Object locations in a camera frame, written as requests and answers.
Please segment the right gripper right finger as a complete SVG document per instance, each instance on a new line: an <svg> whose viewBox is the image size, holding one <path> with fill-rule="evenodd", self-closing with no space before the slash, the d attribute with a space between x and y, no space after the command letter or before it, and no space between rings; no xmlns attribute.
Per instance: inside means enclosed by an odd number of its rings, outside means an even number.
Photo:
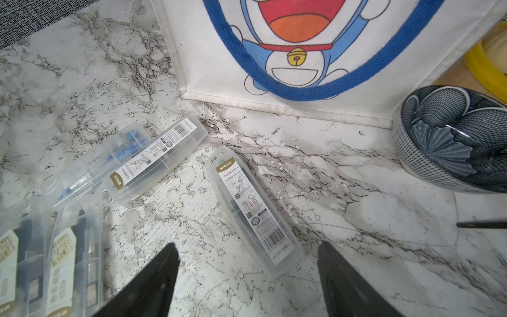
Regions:
<svg viewBox="0 0 507 317"><path fill-rule="evenodd" d="M329 316L401 316L326 241L318 248L318 271Z"/></svg>

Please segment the compass case white label top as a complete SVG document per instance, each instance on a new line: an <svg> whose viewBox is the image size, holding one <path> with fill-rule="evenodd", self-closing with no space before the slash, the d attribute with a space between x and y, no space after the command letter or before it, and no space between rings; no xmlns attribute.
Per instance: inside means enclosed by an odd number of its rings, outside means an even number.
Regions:
<svg viewBox="0 0 507 317"><path fill-rule="evenodd" d="M296 265L304 252L292 227L240 156L221 146L205 170L221 207L263 272L278 278Z"/></svg>

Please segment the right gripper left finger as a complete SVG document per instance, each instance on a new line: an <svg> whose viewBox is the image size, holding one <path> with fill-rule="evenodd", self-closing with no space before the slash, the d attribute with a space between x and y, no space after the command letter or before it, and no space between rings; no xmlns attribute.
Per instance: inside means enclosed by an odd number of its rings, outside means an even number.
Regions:
<svg viewBox="0 0 507 317"><path fill-rule="evenodd" d="M168 316L179 266L169 243L95 316Z"/></svg>

